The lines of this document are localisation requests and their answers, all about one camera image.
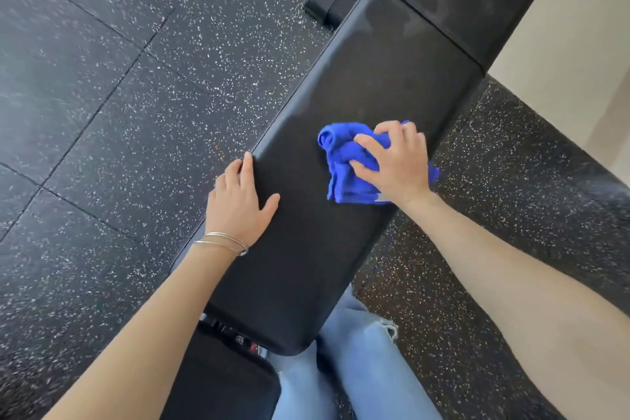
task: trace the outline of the person's left arm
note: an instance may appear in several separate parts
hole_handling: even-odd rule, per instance
[[[205,232],[222,232],[251,246],[269,225],[279,199],[274,194],[258,208],[253,161],[245,153],[243,161],[232,162],[217,178]],[[203,308],[235,257],[225,247],[194,243],[44,420],[159,419]]]

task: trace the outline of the hand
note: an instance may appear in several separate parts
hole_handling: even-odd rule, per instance
[[[247,152],[243,160],[230,163],[208,195],[205,232],[228,234],[251,246],[267,229],[279,201],[280,195],[272,194],[264,208],[258,209],[253,159]]]
[[[401,125],[397,121],[384,121],[374,128],[374,133],[389,133],[391,146],[386,150],[373,137],[357,135],[354,140],[379,163],[379,171],[372,171],[358,161],[351,161],[357,176],[376,186],[399,208],[431,193],[427,141],[423,133],[417,132],[416,125],[411,122]]]

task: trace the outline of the blue jeans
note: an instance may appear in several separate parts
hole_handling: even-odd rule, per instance
[[[316,356],[330,362],[358,420],[441,419],[433,402],[394,345],[398,328],[343,293],[319,333],[319,344],[295,357],[268,355],[282,393],[273,420],[336,419],[335,394],[318,370]]]

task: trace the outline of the person's left hand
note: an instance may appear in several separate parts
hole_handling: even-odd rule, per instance
[[[253,159],[247,152],[243,160],[230,163],[208,195],[205,233],[228,234],[251,246],[267,229],[279,201],[280,195],[272,194],[264,208],[258,209]]]

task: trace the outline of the rag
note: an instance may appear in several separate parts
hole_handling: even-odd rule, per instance
[[[319,132],[318,144],[326,151],[331,176],[328,199],[357,204],[391,204],[382,198],[381,192],[374,185],[357,177],[350,166],[350,161],[356,160],[367,169],[379,170],[376,158],[354,141],[354,137],[359,134],[373,137],[385,149],[391,146],[387,133],[375,135],[374,131],[363,123],[333,123]],[[429,184],[433,184],[439,174],[439,169],[429,162]]]

